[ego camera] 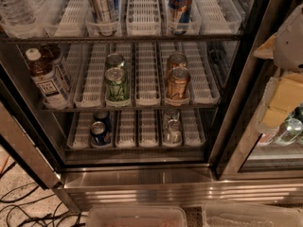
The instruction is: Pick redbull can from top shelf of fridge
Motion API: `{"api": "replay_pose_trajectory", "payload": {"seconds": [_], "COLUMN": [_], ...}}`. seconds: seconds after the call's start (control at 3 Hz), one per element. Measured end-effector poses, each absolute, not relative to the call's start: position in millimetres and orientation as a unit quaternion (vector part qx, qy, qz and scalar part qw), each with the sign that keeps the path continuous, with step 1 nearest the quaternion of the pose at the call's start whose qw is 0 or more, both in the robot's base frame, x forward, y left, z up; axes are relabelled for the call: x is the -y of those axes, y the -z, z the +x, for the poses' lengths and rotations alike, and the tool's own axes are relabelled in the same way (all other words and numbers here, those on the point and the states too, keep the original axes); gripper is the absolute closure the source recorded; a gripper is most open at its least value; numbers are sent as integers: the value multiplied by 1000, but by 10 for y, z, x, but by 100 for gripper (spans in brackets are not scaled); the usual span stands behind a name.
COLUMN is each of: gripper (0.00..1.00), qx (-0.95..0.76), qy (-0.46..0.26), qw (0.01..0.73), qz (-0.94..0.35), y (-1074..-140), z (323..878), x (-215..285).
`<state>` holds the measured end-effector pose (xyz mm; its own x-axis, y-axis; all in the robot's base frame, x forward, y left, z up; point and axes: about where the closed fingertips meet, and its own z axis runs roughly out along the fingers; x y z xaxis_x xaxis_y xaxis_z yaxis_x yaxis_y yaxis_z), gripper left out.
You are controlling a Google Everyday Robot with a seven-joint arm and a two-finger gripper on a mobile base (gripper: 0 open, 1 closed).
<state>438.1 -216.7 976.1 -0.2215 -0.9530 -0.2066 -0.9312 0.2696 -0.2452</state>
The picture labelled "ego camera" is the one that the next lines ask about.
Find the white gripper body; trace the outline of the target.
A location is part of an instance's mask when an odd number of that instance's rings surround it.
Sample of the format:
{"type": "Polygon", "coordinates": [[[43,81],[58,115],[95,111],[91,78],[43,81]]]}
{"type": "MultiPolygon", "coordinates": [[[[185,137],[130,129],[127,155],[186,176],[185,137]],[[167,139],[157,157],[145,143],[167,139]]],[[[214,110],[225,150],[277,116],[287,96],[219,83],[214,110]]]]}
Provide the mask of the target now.
{"type": "Polygon", "coordinates": [[[297,6],[276,33],[274,63],[292,72],[303,72],[303,4],[297,6]]]}

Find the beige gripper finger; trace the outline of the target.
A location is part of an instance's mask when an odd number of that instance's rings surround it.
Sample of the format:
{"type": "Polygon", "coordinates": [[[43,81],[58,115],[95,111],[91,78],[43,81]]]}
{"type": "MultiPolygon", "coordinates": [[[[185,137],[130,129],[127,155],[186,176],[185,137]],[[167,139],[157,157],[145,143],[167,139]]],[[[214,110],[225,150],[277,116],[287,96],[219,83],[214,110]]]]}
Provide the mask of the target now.
{"type": "Polygon", "coordinates": [[[274,33],[254,51],[253,55],[259,59],[272,60],[274,58],[275,41],[276,34],[274,33]]]}
{"type": "Polygon", "coordinates": [[[302,102],[302,74],[288,73],[280,78],[270,78],[258,108],[256,130],[269,133],[277,129],[302,102]]]}

